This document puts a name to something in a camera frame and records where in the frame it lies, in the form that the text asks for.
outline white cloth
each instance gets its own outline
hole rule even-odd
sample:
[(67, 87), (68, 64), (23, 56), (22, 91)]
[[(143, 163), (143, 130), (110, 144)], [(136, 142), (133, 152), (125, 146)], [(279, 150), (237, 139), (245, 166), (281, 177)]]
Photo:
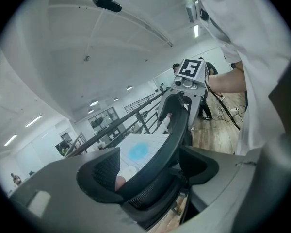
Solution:
[(291, 33), (268, 0), (199, 1), (214, 21), (201, 19), (200, 24), (218, 41), (228, 62), (243, 64), (248, 109), (236, 154), (246, 155), (284, 133), (268, 96), (291, 59)]

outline white ceiling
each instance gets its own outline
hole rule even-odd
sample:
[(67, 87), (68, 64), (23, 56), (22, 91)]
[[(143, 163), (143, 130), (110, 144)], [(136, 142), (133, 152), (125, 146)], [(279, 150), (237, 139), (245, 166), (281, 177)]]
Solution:
[(92, 0), (29, 0), (19, 9), (0, 43), (0, 147), (20, 125), (54, 114), (49, 106), (78, 121), (92, 99), (110, 105), (157, 75), (146, 60), (192, 41), (187, 0), (117, 2), (118, 14)]

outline person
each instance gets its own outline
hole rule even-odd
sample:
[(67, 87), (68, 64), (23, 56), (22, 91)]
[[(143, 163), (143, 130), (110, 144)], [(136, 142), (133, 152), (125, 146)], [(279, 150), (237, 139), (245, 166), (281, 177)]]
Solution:
[[(178, 71), (179, 67), (180, 67), (179, 63), (174, 63), (173, 64), (174, 74), (175, 74), (175, 72)], [(206, 96), (204, 96), (203, 100), (200, 103), (199, 111), (198, 111), (198, 115), (197, 116), (202, 118), (205, 121), (211, 121), (212, 120), (212, 114), (211, 114), (211, 111), (210, 111), (210, 109), (209, 109), (209, 107), (207, 105)]]
[[(209, 75), (219, 74), (217, 69), (210, 62), (206, 61), (206, 66), (208, 68)], [(219, 96), (220, 101), (223, 101), (225, 99), (225, 96), (223, 96), (221, 92), (215, 92), (215, 94)]]
[(11, 176), (13, 178), (14, 184), (19, 186), (21, 184), (21, 178), (18, 175), (14, 175), (13, 173), (11, 173)]
[(198, 23), (236, 67), (209, 76), (209, 87), (247, 91), (249, 105), (236, 147), (236, 154), (246, 155), (285, 133), (269, 94), (291, 61), (291, 32), (268, 0), (198, 0), (198, 5)]

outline wooden floor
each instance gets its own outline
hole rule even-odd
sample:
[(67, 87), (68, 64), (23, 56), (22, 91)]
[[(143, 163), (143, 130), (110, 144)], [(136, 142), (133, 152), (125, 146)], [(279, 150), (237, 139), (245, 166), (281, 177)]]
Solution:
[[(234, 116), (234, 119), (239, 127), (242, 127), (243, 122), (240, 118), (245, 113), (245, 97), (244, 93), (234, 93), (234, 94), (223, 94), (226, 98), (223, 100), (226, 107), (229, 109), (240, 107), (239, 112), (230, 112)], [(223, 113), (222, 119), (229, 121), (219, 120), (218, 117), (223, 112), (219, 108), (221, 105), (216, 100), (212, 94), (208, 94), (207, 105), (212, 113), (212, 121), (203, 121), (198, 119), (192, 130), (193, 135), (193, 146), (198, 148), (203, 148), (206, 150), (223, 152), (233, 154), (236, 151), (237, 139), (239, 135), (239, 130), (230, 121), (226, 112)], [(178, 197), (177, 199), (177, 210), (183, 212), (186, 204), (186, 198)], [(149, 231), (150, 233), (166, 233), (172, 229), (179, 226), (179, 222), (182, 215), (178, 216), (171, 210)]]

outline blue stain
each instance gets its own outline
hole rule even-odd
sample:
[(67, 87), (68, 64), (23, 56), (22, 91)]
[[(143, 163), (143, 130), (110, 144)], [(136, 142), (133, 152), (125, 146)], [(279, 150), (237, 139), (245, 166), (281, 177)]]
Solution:
[(138, 143), (130, 149), (128, 157), (131, 160), (139, 160), (141, 158), (144, 158), (148, 151), (149, 147), (147, 143)]

